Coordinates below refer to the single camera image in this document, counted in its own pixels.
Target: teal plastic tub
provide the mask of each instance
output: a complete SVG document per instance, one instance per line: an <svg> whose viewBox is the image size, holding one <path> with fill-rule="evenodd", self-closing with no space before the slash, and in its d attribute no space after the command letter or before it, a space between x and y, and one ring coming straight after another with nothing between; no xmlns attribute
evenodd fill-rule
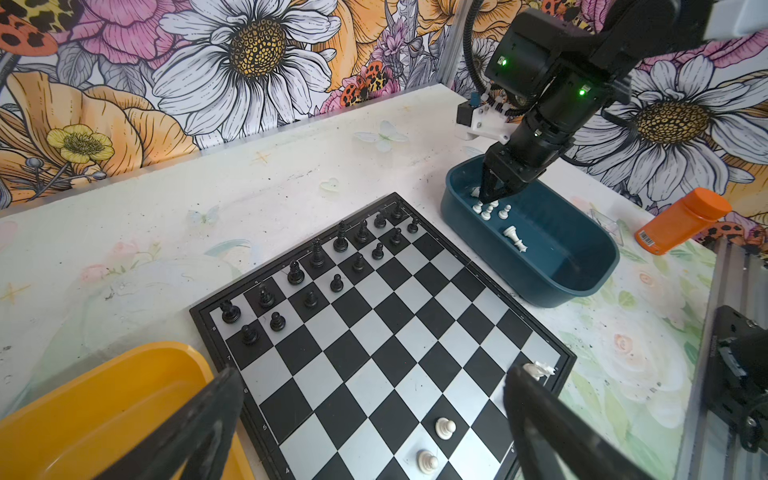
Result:
<svg viewBox="0 0 768 480"><path fill-rule="evenodd" d="M445 179L441 212L445 222L528 302L553 307L590 296L608 280L619 251L608 233L540 181L502 198L483 220L471 196L480 185L482 155L453 167ZM498 212L511 205L509 218ZM502 231L514 225L528 251L522 253Z"/></svg>

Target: black chess piece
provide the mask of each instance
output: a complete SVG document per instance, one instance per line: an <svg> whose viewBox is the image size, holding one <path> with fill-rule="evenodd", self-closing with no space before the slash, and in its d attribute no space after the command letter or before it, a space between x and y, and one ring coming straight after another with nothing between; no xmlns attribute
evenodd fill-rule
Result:
<svg viewBox="0 0 768 480"><path fill-rule="evenodd" d="M357 230L357 241L360 243L367 243L368 238L370 237L370 230L368 230L368 222L366 220L363 220L360 222L360 229Z"/></svg>
<svg viewBox="0 0 768 480"><path fill-rule="evenodd" d="M290 272L288 272L288 283L291 285L298 285L304 281L304 272L299 268L299 262L293 261L290 263Z"/></svg>
<svg viewBox="0 0 768 480"><path fill-rule="evenodd" d="M317 306L317 295L315 290L310 290L304 297L304 306L306 308L315 308Z"/></svg>
<svg viewBox="0 0 768 480"><path fill-rule="evenodd" d="M253 345L259 339L259 330L254 326L243 325L240 331L243 333L243 343L246 345Z"/></svg>
<svg viewBox="0 0 768 480"><path fill-rule="evenodd" d="M268 309L274 304L275 296L262 285L261 290L259 290L259 306L263 309Z"/></svg>
<svg viewBox="0 0 768 480"><path fill-rule="evenodd" d="M333 276L333 280L331 280L331 291L332 292L340 292L344 288L344 282L341 281L341 275L338 273Z"/></svg>
<svg viewBox="0 0 768 480"><path fill-rule="evenodd" d="M402 242L402 230L395 228L395 234L389 238L389 242L397 247Z"/></svg>
<svg viewBox="0 0 768 480"><path fill-rule="evenodd" d="M416 233L419 231L419 219L413 217L411 223L408 224L408 233Z"/></svg>
<svg viewBox="0 0 768 480"><path fill-rule="evenodd" d="M240 308L233 305L229 300L223 300L219 305L221 308L221 319L226 323L235 323L240 318Z"/></svg>
<svg viewBox="0 0 768 480"><path fill-rule="evenodd" d="M286 317L280 315L278 312L272 312L272 320L270 321L270 328L275 332L279 332L286 326Z"/></svg>
<svg viewBox="0 0 768 480"><path fill-rule="evenodd" d="M366 263L362 261L362 253L355 254L355 263L352 264L352 270L356 272L362 272L362 269L366 268Z"/></svg>
<svg viewBox="0 0 768 480"><path fill-rule="evenodd" d="M376 248L371 252L371 257L373 257L374 260L381 260L384 258L384 243L376 245Z"/></svg>
<svg viewBox="0 0 768 480"><path fill-rule="evenodd" d="M339 223L339 231L336 233L336 239L333 241L333 249L337 252L343 252L349 246L346 241L346 223L342 220Z"/></svg>
<svg viewBox="0 0 768 480"><path fill-rule="evenodd" d="M323 248L320 246L320 239L316 238L312 242L312 256L310 257L310 265L312 268L320 268L326 262L326 256L323 255Z"/></svg>
<svg viewBox="0 0 768 480"><path fill-rule="evenodd" d="M373 226L376 228L384 228L386 227L386 217L384 217L384 212L379 212L378 215L376 215L376 219L373 221Z"/></svg>

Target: barcode label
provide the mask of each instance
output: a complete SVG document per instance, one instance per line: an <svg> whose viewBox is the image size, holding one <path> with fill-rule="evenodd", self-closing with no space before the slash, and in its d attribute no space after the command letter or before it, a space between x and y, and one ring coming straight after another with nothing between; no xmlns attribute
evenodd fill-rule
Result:
<svg viewBox="0 0 768 480"><path fill-rule="evenodd" d="M654 242L653 240L651 240L651 239L650 239L650 237L647 235L647 233L645 233L645 230L641 230L641 231L640 231L640 233L638 233L637 235L638 235L638 236L640 237L640 239L641 239L641 240L643 240L643 241L645 242L645 244L646 244L646 245L648 245L649 247L652 247L653 245L655 245L655 244L656 244L656 242Z"/></svg>

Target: chess board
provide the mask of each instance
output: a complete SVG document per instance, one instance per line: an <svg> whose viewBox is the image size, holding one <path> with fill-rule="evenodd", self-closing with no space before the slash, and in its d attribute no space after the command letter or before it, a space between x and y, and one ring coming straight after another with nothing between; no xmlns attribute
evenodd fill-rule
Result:
<svg viewBox="0 0 768 480"><path fill-rule="evenodd" d="M555 367L540 382L560 392L576 356L432 225L391 194L350 218L349 247L333 249L337 227L317 236L325 262L310 263L312 240L247 274L190 310L218 369L240 370L242 420L271 480L504 480L516 468L502 404L504 376L531 361ZM383 228L374 227L378 212ZM412 217L419 229L406 228ZM370 238L355 233L366 219ZM395 228L402 241L389 239ZM371 252L384 245L384 257ZM357 252L362 271L352 268ZM290 263L305 273L288 282ZM343 289L330 289L339 274ZM259 304L265 286L276 298ZM303 299L313 290L318 304ZM241 311L222 320L222 300ZM285 320L270 328L273 312ZM244 324L260 338L243 343ZM435 421L456 430L440 439ZM417 452L439 469L424 475Z"/></svg>

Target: orange bottle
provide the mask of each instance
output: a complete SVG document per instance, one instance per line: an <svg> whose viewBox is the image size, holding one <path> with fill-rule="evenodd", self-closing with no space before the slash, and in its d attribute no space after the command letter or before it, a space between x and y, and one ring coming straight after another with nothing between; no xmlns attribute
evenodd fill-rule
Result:
<svg viewBox="0 0 768 480"><path fill-rule="evenodd" d="M664 255L731 210L728 200L712 190L694 188L640 228L634 239L654 255Z"/></svg>

